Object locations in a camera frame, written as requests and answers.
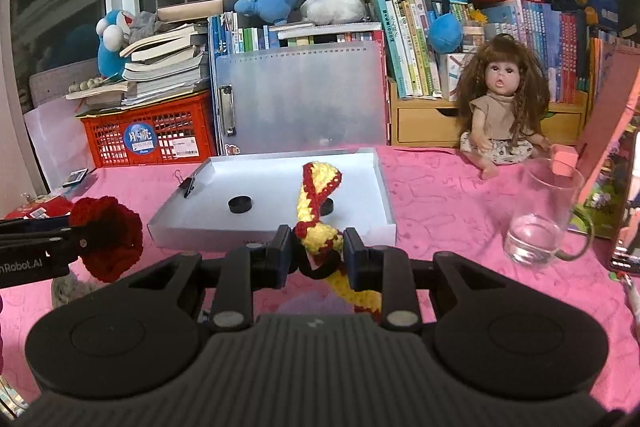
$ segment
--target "wooden drawer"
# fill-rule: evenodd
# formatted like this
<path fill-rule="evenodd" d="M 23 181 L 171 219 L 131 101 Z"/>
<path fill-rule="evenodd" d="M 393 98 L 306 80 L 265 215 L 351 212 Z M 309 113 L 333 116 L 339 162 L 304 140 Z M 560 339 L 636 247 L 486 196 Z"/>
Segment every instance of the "wooden drawer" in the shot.
<path fill-rule="evenodd" d="M 580 114 L 568 112 L 550 113 L 542 121 L 542 134 L 551 143 L 573 145 L 580 134 Z"/>
<path fill-rule="evenodd" d="M 455 108 L 398 108 L 398 142 L 460 141 Z"/>

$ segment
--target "doll hair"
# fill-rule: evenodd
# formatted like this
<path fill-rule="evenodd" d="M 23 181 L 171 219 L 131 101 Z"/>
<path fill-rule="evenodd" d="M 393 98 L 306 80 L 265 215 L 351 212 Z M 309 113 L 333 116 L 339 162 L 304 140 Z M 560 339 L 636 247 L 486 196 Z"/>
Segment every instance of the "doll hair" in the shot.
<path fill-rule="evenodd" d="M 462 132 L 471 131 L 472 100 L 486 95 L 484 76 L 492 62 L 512 62 L 520 71 L 520 85 L 514 93 L 511 146 L 530 134 L 540 133 L 540 121 L 549 107 L 549 85 L 536 57 L 510 35 L 495 36 L 478 48 L 460 75 L 456 95 Z"/>

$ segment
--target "pink tablecloth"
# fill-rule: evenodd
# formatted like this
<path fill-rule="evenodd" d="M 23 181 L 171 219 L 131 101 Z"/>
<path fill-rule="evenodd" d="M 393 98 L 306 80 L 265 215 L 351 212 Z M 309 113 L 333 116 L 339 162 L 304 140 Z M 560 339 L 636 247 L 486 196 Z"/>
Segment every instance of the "pink tablecloth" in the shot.
<path fill-rule="evenodd" d="M 500 176 L 482 182 L 478 171 L 461 157 L 447 152 L 380 148 L 386 182 L 398 222 L 399 246 L 416 259 L 430 259 L 438 250 L 450 250 L 519 280 L 593 315 L 606 328 L 610 351 L 593 396 L 604 407 L 630 409 L 640 402 L 639 347 L 632 336 L 632 316 L 625 306 L 623 289 L 607 278 L 596 254 L 607 243 L 574 263 L 555 263 L 546 273 L 534 273 L 509 261 L 502 252 L 502 234 L 510 208 L 517 198 L 519 166 L 500 168 Z M 179 166 L 182 176 L 195 166 Z M 116 196 L 140 213 L 146 223 L 175 189 L 175 166 L 102 169 L 93 174 L 87 196 Z M 583 238 L 568 234 L 566 247 L 577 250 Z M 145 251 L 138 270 L 167 257 L 171 251 L 157 248 L 145 233 Z M 78 262 L 73 270 L 86 276 Z M 282 292 L 258 292 L 256 311 L 275 311 L 294 296 L 314 291 L 327 294 L 325 286 L 290 277 Z M 0 314 L 4 340 L 4 375 L 27 400 L 38 396 L 24 358 L 24 341 L 33 323 L 50 310 L 50 282 L 2 290 Z M 426 295 L 420 295 L 425 320 L 432 320 Z"/>

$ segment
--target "red yellow crocheted strip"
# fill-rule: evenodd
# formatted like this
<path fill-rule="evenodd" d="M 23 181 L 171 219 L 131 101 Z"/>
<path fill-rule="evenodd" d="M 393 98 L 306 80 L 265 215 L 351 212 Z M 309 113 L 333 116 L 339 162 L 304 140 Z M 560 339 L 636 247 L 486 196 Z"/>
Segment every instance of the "red yellow crocheted strip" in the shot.
<path fill-rule="evenodd" d="M 330 250 L 342 253 L 342 234 L 320 221 L 320 206 L 340 185 L 342 174 L 328 163 L 312 162 L 302 168 L 302 187 L 298 196 L 298 223 L 296 236 L 311 256 L 319 256 Z M 374 291 L 354 292 L 343 269 L 336 270 L 326 282 L 334 292 L 347 302 L 378 312 L 381 309 L 380 293 Z"/>

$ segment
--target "black puck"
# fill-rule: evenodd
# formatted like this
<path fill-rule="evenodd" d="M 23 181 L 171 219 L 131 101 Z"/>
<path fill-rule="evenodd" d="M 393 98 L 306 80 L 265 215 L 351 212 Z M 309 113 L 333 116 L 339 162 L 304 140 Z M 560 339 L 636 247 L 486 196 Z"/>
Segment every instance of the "black puck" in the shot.
<path fill-rule="evenodd" d="M 320 217 L 328 216 L 334 211 L 334 200 L 326 198 L 324 203 L 320 205 Z"/>
<path fill-rule="evenodd" d="M 234 214 L 244 214 L 249 212 L 253 206 L 253 201 L 249 196 L 236 196 L 229 200 L 229 210 Z"/>

